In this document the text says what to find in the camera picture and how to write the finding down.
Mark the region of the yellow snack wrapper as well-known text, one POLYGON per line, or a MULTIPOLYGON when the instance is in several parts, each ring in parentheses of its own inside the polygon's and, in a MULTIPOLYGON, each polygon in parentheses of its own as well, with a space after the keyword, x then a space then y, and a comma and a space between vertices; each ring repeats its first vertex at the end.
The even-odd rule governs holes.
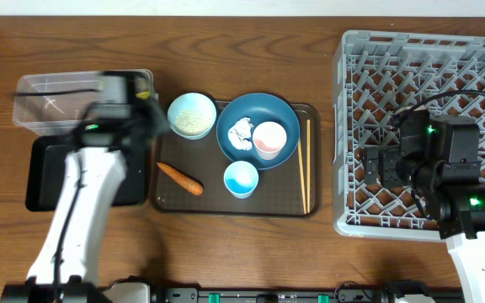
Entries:
POLYGON ((143 99, 143 100, 148 100, 151 97, 151 95, 148 91, 137 93, 136 96, 139 99, 143 99))

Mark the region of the dark blue plate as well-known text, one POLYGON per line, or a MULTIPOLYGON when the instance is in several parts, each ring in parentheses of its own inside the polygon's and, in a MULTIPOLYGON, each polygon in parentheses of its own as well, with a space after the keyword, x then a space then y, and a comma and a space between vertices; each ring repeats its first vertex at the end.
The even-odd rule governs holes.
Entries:
POLYGON ((282 98, 268 93, 249 93, 228 103, 221 111, 216 124, 216 138, 222 152, 232 161, 246 161, 258 170, 267 170, 286 162, 296 151, 301 132, 300 123, 294 109, 282 98), (286 144, 280 154, 272 160, 261 158, 256 148, 238 150, 228 139, 228 130, 240 119, 249 118, 255 130, 261 123, 272 121, 286 131, 286 144))

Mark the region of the white tissue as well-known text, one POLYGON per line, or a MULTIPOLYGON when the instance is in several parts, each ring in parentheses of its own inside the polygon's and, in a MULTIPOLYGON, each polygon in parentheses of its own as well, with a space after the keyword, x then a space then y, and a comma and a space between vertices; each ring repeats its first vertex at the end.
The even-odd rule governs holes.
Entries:
POLYGON ((249 151, 253 148, 251 142, 253 124, 249 117, 243 117, 228 130, 228 140, 237 150, 249 151))

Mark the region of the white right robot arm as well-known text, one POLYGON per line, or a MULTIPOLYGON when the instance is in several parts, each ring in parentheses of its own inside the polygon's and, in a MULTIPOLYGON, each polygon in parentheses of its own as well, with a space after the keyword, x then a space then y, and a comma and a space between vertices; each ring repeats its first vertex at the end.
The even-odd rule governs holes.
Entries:
POLYGON ((485 302, 485 183, 478 160, 480 129, 458 114, 431 114, 426 105, 458 91, 438 93, 393 114, 398 146, 366 147, 367 184, 408 186, 418 212, 436 221, 467 302, 485 302))

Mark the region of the light blue small cup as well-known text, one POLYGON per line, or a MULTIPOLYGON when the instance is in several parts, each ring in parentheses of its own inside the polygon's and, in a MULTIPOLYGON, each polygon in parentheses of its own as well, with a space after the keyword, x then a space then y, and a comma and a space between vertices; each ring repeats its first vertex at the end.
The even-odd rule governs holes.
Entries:
POLYGON ((258 170, 250 162, 233 162, 226 168, 223 181, 234 197, 246 199, 258 186, 258 170))

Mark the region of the pink paper cup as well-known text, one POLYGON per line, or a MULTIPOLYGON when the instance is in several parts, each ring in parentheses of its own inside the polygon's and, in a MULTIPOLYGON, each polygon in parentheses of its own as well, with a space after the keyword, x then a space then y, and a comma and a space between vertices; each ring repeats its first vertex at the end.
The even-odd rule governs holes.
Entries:
POLYGON ((252 139, 258 156, 264 160, 273 160, 285 146, 287 134, 280 124, 267 121, 255 128, 252 139))

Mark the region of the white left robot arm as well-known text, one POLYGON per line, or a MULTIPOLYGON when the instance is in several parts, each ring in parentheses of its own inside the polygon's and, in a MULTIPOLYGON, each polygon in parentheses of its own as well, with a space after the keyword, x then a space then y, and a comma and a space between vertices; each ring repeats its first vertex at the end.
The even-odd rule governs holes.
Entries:
POLYGON ((149 283, 129 277, 99 287, 99 255, 132 146, 150 146, 169 130, 145 70, 99 73, 99 97, 67 133, 62 190, 38 257, 22 284, 6 284, 3 302, 152 302, 149 283))

